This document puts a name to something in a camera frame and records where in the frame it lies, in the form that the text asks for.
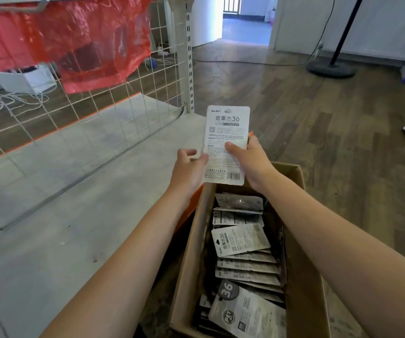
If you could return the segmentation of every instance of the stacked product packages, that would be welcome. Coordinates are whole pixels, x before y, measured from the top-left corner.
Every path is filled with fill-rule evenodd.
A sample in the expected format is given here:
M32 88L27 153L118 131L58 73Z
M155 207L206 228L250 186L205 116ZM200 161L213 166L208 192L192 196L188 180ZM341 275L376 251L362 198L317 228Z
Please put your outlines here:
M272 247L261 197L223 193L215 199L211 238L216 257L206 262L207 294L197 305L196 326L216 337L285 337L282 233ZM213 246L207 245L210 255Z

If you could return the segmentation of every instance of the blue floor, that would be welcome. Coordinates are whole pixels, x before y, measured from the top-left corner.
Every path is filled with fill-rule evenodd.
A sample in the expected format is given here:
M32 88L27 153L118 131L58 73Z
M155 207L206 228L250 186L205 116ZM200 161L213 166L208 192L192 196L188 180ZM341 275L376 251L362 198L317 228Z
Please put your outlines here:
M223 19L223 39L268 45L272 25L240 19Z

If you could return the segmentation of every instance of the forearm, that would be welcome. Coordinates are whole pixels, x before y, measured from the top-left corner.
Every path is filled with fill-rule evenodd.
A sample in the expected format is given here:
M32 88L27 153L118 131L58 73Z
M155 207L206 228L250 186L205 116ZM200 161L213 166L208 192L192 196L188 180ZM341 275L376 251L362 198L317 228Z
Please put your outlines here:
M42 338L131 337L188 196L169 189Z
M285 176L266 178L264 195L362 327L373 337L405 336L405 257Z

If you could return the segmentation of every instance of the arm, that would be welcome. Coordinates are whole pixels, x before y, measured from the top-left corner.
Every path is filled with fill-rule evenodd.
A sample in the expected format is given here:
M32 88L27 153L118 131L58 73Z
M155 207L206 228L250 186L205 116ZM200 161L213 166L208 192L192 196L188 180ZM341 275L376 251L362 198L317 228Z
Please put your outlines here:
M371 337L405 337L405 257L341 218L276 171L255 136L226 149Z
M208 156L178 150L170 186L41 338L131 337L175 226L198 188Z

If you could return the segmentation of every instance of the black circular label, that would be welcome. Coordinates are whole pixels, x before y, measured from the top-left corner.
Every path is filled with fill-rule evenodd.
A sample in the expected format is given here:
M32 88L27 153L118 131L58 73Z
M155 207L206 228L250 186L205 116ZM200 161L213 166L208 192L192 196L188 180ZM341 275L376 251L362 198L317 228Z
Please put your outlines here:
M233 300L239 296L239 286L229 280L222 280L222 284L218 288L218 295L223 300Z
M223 320L226 324L232 324L235 321L234 312L231 310L226 310L223 312Z

